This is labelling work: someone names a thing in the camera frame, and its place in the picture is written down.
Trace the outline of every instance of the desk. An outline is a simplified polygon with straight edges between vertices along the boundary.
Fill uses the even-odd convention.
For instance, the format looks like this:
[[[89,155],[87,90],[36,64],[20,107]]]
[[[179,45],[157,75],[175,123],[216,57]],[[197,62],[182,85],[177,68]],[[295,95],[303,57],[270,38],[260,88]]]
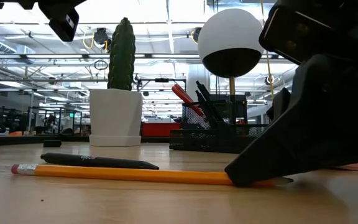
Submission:
[[[169,151],[168,144],[98,148],[64,142],[0,146],[0,224],[358,224],[358,172],[321,170],[271,189],[12,175],[13,164],[62,152],[149,161],[161,169],[223,170],[235,154]]]

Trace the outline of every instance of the white pot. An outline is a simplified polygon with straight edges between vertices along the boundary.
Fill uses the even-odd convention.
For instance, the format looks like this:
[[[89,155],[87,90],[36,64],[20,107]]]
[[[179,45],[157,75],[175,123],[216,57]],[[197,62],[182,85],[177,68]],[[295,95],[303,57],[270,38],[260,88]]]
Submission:
[[[142,95],[126,90],[91,90],[91,146],[138,146]]]

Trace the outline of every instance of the yellow pencil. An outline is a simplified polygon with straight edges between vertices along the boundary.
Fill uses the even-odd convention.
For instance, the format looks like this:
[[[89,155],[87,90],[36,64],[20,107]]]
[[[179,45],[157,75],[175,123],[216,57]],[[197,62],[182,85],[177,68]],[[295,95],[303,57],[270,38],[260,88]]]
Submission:
[[[37,164],[16,164],[13,174],[42,175],[50,177],[76,177],[109,180],[137,180],[147,182],[167,182],[182,184],[233,185],[225,172],[194,172],[175,170],[145,170],[101,167],[75,167]],[[278,177],[252,184],[253,187],[271,187],[292,182],[291,179]]]

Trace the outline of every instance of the black and white sphere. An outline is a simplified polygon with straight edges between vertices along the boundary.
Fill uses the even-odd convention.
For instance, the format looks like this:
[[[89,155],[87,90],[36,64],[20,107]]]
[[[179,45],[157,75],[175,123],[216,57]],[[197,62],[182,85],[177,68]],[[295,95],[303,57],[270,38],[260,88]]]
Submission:
[[[242,9],[226,9],[205,23],[198,36],[198,54],[206,69],[219,77],[239,77],[259,62],[260,22]]]

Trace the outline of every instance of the yellow cable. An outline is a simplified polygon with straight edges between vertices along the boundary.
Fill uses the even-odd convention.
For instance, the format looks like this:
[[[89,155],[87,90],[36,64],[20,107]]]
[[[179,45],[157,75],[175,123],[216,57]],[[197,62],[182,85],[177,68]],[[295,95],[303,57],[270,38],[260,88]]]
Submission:
[[[87,49],[91,49],[93,47],[93,40],[94,40],[94,32],[92,34],[92,43],[91,43],[91,46],[89,47],[86,43],[85,43],[85,39],[82,39],[82,43],[84,44],[84,46],[87,48]]]
[[[104,45],[106,46],[106,47],[104,48],[104,53],[106,54],[106,53],[107,53],[107,40],[104,41]]]
[[[193,32],[191,32],[191,39],[194,41],[194,43],[196,43],[196,44],[198,44],[195,40],[194,40],[194,31]]]
[[[260,0],[260,6],[262,7],[262,22],[265,26],[264,0]],[[273,100],[274,99],[273,77],[270,71],[269,52],[267,50],[266,50],[266,59],[267,59],[267,70],[268,70],[268,82],[270,83],[270,93],[272,94],[272,100]]]

